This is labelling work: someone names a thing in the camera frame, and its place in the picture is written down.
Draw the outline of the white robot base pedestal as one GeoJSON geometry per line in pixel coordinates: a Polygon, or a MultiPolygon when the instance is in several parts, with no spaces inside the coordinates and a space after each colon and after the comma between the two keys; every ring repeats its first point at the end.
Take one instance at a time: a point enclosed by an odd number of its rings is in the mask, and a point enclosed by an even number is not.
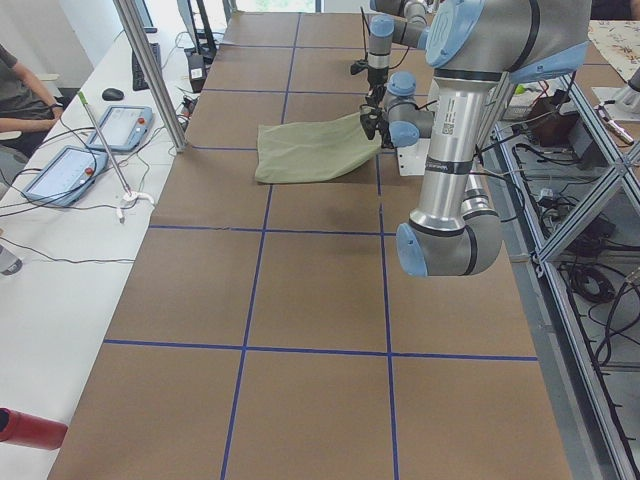
{"type": "Polygon", "coordinates": [[[415,144],[395,149],[399,175],[422,177],[431,140],[420,138],[415,144]]]}

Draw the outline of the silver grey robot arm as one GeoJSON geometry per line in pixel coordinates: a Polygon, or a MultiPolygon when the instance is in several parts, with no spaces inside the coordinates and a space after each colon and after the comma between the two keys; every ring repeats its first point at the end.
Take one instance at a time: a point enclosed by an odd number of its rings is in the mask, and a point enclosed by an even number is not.
{"type": "Polygon", "coordinates": [[[486,270],[500,248],[500,220],[474,168],[489,92],[576,71],[588,49],[587,1],[374,1],[369,92],[360,123],[369,139],[402,149],[427,140],[420,199],[396,232],[404,271],[463,276],[486,270]],[[436,108],[421,110],[412,74],[390,69],[391,48],[425,52],[436,108]]]}
{"type": "Polygon", "coordinates": [[[383,149],[413,146],[430,139],[434,113],[415,101],[416,78],[407,71],[393,73],[387,84],[376,86],[359,107],[359,120],[368,140],[379,138],[383,149]]]}

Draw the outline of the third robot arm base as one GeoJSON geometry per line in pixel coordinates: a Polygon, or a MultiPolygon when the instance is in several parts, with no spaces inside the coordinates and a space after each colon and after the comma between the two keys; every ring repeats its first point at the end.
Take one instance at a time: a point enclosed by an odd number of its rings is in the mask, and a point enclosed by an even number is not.
{"type": "Polygon", "coordinates": [[[626,146],[633,146],[634,137],[622,123],[639,122],[639,70],[622,87],[593,87],[598,99],[594,110],[604,127],[626,146]]]}

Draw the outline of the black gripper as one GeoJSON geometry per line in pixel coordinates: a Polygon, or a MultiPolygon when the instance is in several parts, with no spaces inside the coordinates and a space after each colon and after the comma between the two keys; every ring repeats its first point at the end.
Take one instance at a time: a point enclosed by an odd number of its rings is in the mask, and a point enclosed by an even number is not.
{"type": "Polygon", "coordinates": [[[365,59],[356,60],[350,66],[350,74],[357,75],[367,70],[367,81],[369,91],[365,96],[367,103],[380,103],[386,93],[386,83],[388,80],[388,67],[371,66],[365,59]]]}
{"type": "Polygon", "coordinates": [[[378,138],[380,146],[383,149],[391,148],[389,123],[384,117],[384,111],[380,107],[361,104],[359,106],[359,121],[364,134],[369,141],[373,141],[378,138]]]}

